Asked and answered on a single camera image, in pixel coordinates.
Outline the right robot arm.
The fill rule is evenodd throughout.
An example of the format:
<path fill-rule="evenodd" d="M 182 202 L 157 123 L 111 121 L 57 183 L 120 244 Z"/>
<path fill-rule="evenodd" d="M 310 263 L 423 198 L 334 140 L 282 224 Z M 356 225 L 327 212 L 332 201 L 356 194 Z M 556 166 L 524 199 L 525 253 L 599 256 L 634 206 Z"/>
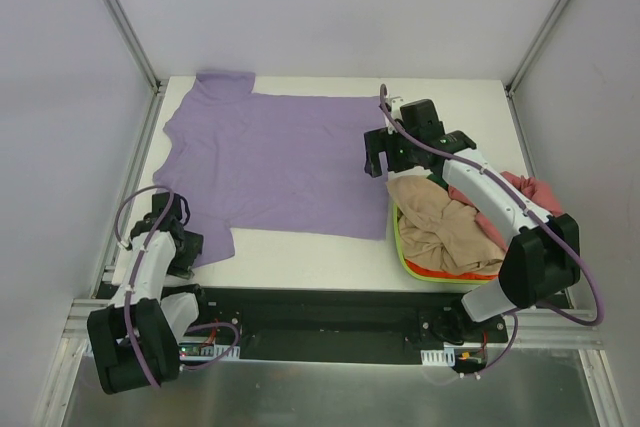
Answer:
<path fill-rule="evenodd" d="M 468 293 L 450 316 L 452 334 L 473 341 L 486 320 L 526 309 L 581 278 L 579 228 L 568 214 L 555 216 L 519 192 L 491 167 L 461 131 L 446 132 L 430 100 L 406 104 L 394 118 L 387 101 L 384 128 L 364 135 L 364 170 L 372 177 L 423 167 L 459 190 L 507 244 L 498 277 Z"/>

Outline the purple t shirt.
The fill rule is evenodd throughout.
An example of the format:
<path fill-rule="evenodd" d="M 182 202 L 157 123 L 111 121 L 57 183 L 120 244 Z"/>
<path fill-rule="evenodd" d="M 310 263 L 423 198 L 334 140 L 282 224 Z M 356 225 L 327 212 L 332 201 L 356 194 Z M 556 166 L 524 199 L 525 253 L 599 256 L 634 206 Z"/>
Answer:
<path fill-rule="evenodd" d="M 235 254 L 232 231 L 382 240 L 388 194 L 364 171 L 364 135 L 385 126 L 374 97 L 256 93 L 252 73 L 197 75 L 164 126 L 158 185 L 186 198 L 204 237 L 196 266 Z"/>

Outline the green plastic basket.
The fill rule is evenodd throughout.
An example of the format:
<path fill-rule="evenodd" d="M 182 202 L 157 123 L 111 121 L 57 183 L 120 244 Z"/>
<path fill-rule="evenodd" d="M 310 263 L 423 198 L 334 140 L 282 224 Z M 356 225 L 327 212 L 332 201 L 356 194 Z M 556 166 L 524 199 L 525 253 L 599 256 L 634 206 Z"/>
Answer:
<path fill-rule="evenodd" d="M 393 207 L 392 229 L 401 266 L 426 282 L 478 285 L 498 277 L 504 252 L 476 225 L 464 207 L 443 219 L 434 215 L 431 230 L 411 222 Z"/>

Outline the pink t shirt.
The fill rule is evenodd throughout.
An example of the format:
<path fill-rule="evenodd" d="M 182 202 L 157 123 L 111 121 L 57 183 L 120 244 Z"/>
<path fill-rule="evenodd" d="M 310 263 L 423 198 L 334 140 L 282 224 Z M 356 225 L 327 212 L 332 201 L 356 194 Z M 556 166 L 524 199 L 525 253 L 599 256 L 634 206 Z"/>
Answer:
<path fill-rule="evenodd" d="M 510 186 L 509 192 L 491 180 L 486 173 L 481 174 L 464 167 L 463 173 L 454 173 L 454 183 L 448 182 L 448 193 L 452 200 L 474 207 L 476 223 L 481 230 L 504 252 L 521 227 L 534 228 L 524 209 L 513 199 L 515 195 L 528 210 L 534 210 L 538 217 L 546 221 L 548 217 L 558 217 L 564 213 L 551 187 L 533 177 L 516 176 L 508 171 L 498 175 Z"/>

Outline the orange t shirt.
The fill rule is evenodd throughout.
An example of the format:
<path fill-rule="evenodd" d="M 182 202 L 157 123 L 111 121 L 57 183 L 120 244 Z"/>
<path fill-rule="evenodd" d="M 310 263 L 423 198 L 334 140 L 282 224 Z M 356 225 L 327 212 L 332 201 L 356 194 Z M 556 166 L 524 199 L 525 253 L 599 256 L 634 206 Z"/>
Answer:
<path fill-rule="evenodd" d="M 417 264 L 401 259 L 402 265 L 405 270 L 412 276 L 426 281 L 438 281 L 438 282 L 469 282 L 469 283 L 481 283 L 488 282 L 496 278 L 496 275 L 480 275 L 476 273 L 464 273 L 461 275 L 453 275 L 444 271 L 434 271 L 422 268 Z"/>

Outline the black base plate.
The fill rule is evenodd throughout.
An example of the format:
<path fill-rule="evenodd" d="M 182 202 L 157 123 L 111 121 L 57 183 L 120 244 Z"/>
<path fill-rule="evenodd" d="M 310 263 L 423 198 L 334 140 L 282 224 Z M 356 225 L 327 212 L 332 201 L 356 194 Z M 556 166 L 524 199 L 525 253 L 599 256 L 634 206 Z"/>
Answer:
<path fill-rule="evenodd" d="M 456 293 L 198 287 L 197 324 L 222 328 L 243 360 L 417 365 L 441 349 L 433 333 L 459 302 Z"/>

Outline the beige t shirt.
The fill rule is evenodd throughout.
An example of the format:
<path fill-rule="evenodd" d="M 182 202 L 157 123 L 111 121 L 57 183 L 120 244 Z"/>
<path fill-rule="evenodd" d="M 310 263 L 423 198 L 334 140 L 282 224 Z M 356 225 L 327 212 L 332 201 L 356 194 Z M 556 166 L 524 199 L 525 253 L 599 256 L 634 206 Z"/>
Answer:
<path fill-rule="evenodd" d="M 505 253 L 476 222 L 477 210 L 453 200 L 426 177 L 387 182 L 396 208 L 395 231 L 403 257 L 420 268 L 456 277 L 497 275 Z"/>

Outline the right aluminium frame post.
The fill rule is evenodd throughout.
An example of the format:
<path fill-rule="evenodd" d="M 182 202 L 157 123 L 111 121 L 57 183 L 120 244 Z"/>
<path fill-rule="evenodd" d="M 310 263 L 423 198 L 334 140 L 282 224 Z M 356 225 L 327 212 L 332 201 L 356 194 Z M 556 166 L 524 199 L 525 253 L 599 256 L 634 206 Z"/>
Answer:
<path fill-rule="evenodd" d="M 505 84 L 505 92 L 508 98 L 512 98 L 514 96 L 519 86 L 524 81 L 572 1 L 573 0 L 555 0 L 553 2 L 549 12 L 544 17 L 540 27 L 537 29 L 513 75 Z"/>

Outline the aluminium front rail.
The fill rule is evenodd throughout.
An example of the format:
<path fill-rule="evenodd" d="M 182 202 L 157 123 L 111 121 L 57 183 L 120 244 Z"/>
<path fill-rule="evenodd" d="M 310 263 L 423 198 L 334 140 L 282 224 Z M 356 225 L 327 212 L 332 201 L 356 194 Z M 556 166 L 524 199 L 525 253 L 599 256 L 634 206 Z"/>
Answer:
<path fill-rule="evenodd" d="M 87 318 L 109 304 L 105 299 L 74 299 L 62 338 L 86 340 Z M 548 309 L 528 309 L 517 314 L 516 349 L 603 350 L 597 327 L 582 326 Z"/>

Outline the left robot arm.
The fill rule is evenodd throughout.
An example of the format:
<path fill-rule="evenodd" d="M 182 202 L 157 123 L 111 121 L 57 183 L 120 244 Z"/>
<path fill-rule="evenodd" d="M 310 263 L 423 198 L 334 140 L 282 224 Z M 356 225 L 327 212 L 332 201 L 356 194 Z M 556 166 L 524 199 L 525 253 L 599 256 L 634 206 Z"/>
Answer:
<path fill-rule="evenodd" d="M 87 331 L 102 390 L 116 394 L 175 380 L 179 341 L 204 334 L 210 310 L 195 284 L 164 291 L 168 276 L 189 280 L 204 237 L 190 232 L 188 203 L 170 190 L 151 197 L 124 248 L 131 253 L 124 281 L 109 304 L 91 312 Z"/>

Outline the left aluminium frame post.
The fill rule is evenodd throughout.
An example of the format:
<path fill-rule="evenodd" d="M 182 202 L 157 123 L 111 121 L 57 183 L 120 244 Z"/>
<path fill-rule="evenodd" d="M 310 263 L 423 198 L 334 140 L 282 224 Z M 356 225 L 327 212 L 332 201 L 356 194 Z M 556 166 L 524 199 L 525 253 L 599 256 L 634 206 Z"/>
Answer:
<path fill-rule="evenodd" d="M 156 73 L 135 29 L 120 0 L 102 0 L 125 46 L 146 84 L 154 94 L 162 87 L 162 79 Z"/>

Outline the aluminium frame post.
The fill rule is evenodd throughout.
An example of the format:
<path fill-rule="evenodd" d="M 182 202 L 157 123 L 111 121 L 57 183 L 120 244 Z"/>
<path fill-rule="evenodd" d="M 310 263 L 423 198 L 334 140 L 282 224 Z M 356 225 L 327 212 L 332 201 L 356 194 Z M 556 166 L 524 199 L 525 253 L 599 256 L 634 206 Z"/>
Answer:
<path fill-rule="evenodd" d="M 102 0 L 125 46 L 146 84 L 154 94 L 162 87 L 162 79 L 156 73 L 135 29 L 120 0 Z"/>
<path fill-rule="evenodd" d="M 524 81 L 572 1 L 573 0 L 555 0 L 553 2 L 549 12 L 544 17 L 540 27 L 537 29 L 513 75 L 505 84 L 505 92 L 508 98 L 512 98 L 514 96 L 519 86 Z"/>

